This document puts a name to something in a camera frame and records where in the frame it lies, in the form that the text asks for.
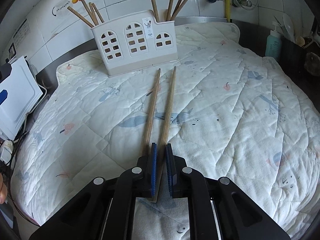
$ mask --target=white plastic basket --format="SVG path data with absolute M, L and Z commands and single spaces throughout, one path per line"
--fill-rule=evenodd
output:
M 151 10 L 91 30 L 109 76 L 178 59 L 174 21 L 157 23 Z

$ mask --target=soap dispenser bottle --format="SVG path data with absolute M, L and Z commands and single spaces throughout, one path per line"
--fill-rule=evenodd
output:
M 280 27 L 279 23 L 272 22 L 275 30 L 270 31 L 270 35 L 267 38 L 266 57 L 273 57 L 277 62 L 280 59 L 282 41 L 281 34 L 277 31 L 277 27 Z

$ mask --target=yellow hose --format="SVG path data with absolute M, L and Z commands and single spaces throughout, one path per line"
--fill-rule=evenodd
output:
M 227 22 L 230 22 L 230 18 L 231 18 L 231 8 L 230 8 L 230 0 L 225 0 L 225 5 L 226 5 L 226 19 Z

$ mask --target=quilted mat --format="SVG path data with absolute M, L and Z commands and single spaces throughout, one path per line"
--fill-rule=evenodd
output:
M 238 44 L 236 25 L 182 25 L 176 37 L 176 62 L 108 78 L 91 51 L 57 68 L 59 86 L 19 153 L 17 203 L 42 225 L 93 178 L 135 166 L 157 69 L 152 142 L 177 66 L 174 154 L 205 177 L 229 177 L 298 239 L 320 207 L 319 113 L 273 58 Z M 157 203 L 137 199 L 133 239 L 189 238 L 187 200 L 171 199 L 163 178 Z

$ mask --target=blue handle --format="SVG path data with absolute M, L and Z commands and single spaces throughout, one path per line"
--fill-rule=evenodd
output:
M 2 90 L 0 93 L 0 105 L 7 99 L 8 92 L 7 90 Z

